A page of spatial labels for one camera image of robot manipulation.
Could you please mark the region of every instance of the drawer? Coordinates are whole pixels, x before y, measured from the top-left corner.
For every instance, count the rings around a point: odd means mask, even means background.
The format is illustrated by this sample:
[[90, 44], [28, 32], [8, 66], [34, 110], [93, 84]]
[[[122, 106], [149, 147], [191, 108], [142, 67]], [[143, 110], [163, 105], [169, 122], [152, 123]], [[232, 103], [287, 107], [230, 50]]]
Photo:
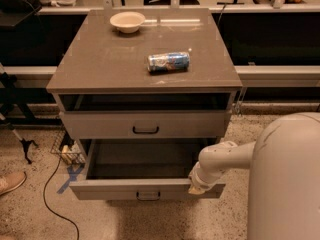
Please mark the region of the drawer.
[[206, 138], [224, 136], [231, 112], [60, 114], [73, 139]]
[[81, 200], [219, 198], [224, 184], [190, 195], [189, 172], [214, 139], [93, 140], [83, 180], [70, 187]]

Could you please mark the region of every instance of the white bowl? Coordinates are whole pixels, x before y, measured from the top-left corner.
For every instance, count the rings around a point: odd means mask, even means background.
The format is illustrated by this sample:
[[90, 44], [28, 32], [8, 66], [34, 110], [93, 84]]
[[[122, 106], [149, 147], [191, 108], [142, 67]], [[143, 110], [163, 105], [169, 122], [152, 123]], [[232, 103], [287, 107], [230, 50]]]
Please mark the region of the white bowl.
[[138, 12], [120, 12], [110, 18], [110, 23], [122, 33], [133, 33], [145, 19], [144, 15]]

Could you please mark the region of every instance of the speckled floor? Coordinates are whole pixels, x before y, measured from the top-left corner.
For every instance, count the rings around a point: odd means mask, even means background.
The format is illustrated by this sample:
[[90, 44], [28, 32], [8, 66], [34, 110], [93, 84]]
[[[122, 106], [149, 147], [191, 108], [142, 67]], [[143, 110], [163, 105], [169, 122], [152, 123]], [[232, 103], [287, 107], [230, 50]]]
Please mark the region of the speckled floor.
[[[244, 144], [282, 114], [315, 111], [316, 106], [252, 106], [242, 116], [232, 116], [224, 140]], [[31, 146], [32, 165], [24, 160], [21, 144], [13, 133], [0, 128], [0, 174], [25, 171], [28, 178], [18, 189], [0, 196], [0, 235], [18, 240], [72, 240], [76, 229], [51, 213], [43, 201], [43, 189], [58, 164], [50, 153], [57, 128], [18, 129]], [[49, 183], [46, 199], [57, 213], [74, 221], [81, 240], [111, 239], [210, 239], [245, 240], [249, 171], [231, 170], [223, 177], [226, 187], [220, 199], [198, 201], [79, 201], [67, 188], [67, 165], [61, 163]]]

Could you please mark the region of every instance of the gray cabinet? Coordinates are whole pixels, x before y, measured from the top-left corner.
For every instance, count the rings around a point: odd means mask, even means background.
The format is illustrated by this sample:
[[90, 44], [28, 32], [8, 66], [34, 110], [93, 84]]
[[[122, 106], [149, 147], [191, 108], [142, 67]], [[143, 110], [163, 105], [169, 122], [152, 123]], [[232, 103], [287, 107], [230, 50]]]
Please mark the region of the gray cabinet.
[[[137, 11], [146, 22], [127, 35], [91, 11], [47, 86], [87, 156], [84, 179], [70, 185], [79, 199], [198, 198], [188, 174], [224, 136], [241, 88], [207, 9]], [[148, 55], [175, 51], [189, 51], [187, 71], [149, 74]]]

